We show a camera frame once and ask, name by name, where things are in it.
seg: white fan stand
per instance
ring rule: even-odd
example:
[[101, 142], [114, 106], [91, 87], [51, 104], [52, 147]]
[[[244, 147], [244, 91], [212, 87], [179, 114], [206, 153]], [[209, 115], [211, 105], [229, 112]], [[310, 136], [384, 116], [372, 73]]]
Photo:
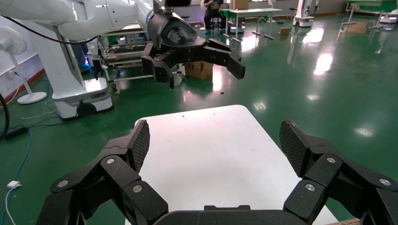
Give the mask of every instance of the white fan stand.
[[19, 104], [31, 104], [43, 100], [47, 97], [47, 93], [45, 92], [32, 92], [29, 87], [28, 82], [26, 82], [25, 77], [22, 74], [22, 71], [18, 65], [18, 62], [15, 59], [15, 55], [22, 54], [26, 50], [26, 42], [22, 35], [20, 35], [15, 30], [9, 27], [0, 27], [0, 50], [5, 51], [7, 55], [9, 55], [10, 59], [14, 63], [15, 69], [20, 75], [23, 85], [25, 89], [28, 91], [27, 95], [24, 95], [18, 99]]
[[[275, 1], [276, 0], [268, 0], [268, 4], [271, 6], [271, 8], [274, 8], [274, 4], [275, 4]], [[273, 18], [271, 17], [270, 19], [268, 19], [268, 21], [267, 21], [268, 23], [275, 23], [276, 21], [275, 20], [273, 20]]]

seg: fan base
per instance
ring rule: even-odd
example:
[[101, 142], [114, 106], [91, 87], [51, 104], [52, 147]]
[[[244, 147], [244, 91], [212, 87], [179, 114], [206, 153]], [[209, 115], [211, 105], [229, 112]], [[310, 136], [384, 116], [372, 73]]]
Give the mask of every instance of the fan base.
[[40, 100], [43, 100], [46, 97], [47, 97], [47, 93], [45, 93], [45, 92], [34, 92], [34, 93], [32, 93], [32, 95], [27, 94], [27, 95], [20, 97], [18, 99], [18, 103], [22, 104], [22, 105], [31, 104], [31, 103], [35, 103]]

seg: seated person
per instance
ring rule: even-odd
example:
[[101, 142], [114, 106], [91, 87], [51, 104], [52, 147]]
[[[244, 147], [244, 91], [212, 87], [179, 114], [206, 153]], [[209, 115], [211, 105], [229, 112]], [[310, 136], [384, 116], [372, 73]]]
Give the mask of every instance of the seated person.
[[206, 34], [211, 34], [211, 18], [221, 18], [221, 31], [220, 33], [225, 33], [225, 23], [227, 18], [221, 16], [221, 9], [224, 8], [224, 0], [205, 0], [205, 7], [207, 10], [205, 12], [205, 28]]

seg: table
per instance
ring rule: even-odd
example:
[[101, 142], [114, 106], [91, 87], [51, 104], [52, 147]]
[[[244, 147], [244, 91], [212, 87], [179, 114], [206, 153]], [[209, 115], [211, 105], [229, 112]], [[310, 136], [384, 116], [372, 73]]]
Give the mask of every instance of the table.
[[[203, 210], [205, 205], [281, 210], [301, 180], [244, 106], [143, 119], [151, 140], [139, 175], [168, 203], [170, 212]], [[324, 206], [313, 224], [334, 222]]]
[[[380, 20], [382, 19], [384, 12], [390, 12], [392, 10], [397, 9], [397, 1], [396, 0], [348, 0], [347, 1], [347, 8], [350, 3], [354, 3], [358, 9], [373, 11], [373, 12], [380, 12], [379, 18], [377, 19], [376, 25], [369, 27], [369, 29], [378, 29], [382, 28], [380, 26]], [[352, 15], [354, 14], [354, 7], [351, 9], [350, 18], [348, 22], [342, 23], [342, 25], [350, 25], [355, 24], [355, 22], [351, 22]]]
[[[259, 23], [260, 23], [260, 17], [270, 15], [270, 17], [272, 18], [273, 13], [276, 12], [276, 11], [281, 11], [281, 9], [277, 9], [277, 8], [254, 8], [254, 9], [246, 9], [246, 10], [225, 10], [225, 9], [222, 9], [222, 15], [225, 15], [227, 18], [230, 18], [230, 17], [231, 18], [236, 18], [236, 28], [238, 28], [238, 20], [239, 20], [239, 18], [257, 17], [256, 31], [255, 32], [253, 31], [253, 34], [263, 35], [263, 34], [260, 34], [258, 32]], [[269, 29], [269, 35], [264, 34], [264, 37], [273, 40], [274, 38], [271, 36], [271, 28], [272, 28], [272, 23], [271, 23], [271, 27]], [[237, 32], [235, 33], [235, 37], [232, 38], [232, 39], [237, 41], [237, 42], [241, 42], [241, 40], [239, 40], [237, 38]]]

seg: green floor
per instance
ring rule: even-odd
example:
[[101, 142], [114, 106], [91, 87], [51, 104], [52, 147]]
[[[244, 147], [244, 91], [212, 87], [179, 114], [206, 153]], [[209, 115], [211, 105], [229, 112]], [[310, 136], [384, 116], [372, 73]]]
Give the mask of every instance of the green floor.
[[[52, 182], [95, 158], [109, 139], [128, 134], [137, 119], [225, 105], [247, 107], [277, 144], [281, 121], [291, 118], [306, 132], [327, 138], [348, 158], [398, 180], [398, 31], [370, 32], [366, 26], [375, 18], [355, 16], [358, 23], [339, 32], [344, 16], [316, 18], [310, 33], [311, 29], [299, 29], [284, 38], [276, 33], [289, 23], [274, 23], [274, 41], [256, 38], [251, 33], [255, 26], [249, 24], [241, 45], [229, 41], [246, 65], [241, 81], [216, 67], [213, 78], [177, 80], [173, 91], [152, 79], [123, 82], [120, 94], [113, 94], [112, 110], [64, 126], [33, 128], [31, 151], [18, 178], [23, 186], [9, 205], [15, 222], [35, 224]], [[260, 31], [268, 32], [268, 26], [262, 25]], [[226, 41], [219, 35], [213, 38]], [[45, 91], [46, 79], [34, 90]], [[40, 115], [45, 109], [44, 101], [10, 104], [11, 124], [38, 122], [43, 117], [20, 118]], [[46, 124], [56, 122], [58, 118], [48, 119]], [[28, 141], [25, 134], [0, 143], [2, 199]], [[339, 220], [352, 217], [337, 202], [329, 201], [328, 206]], [[6, 218], [4, 224], [11, 222]], [[89, 224], [121, 225], [124, 218], [108, 202]]]

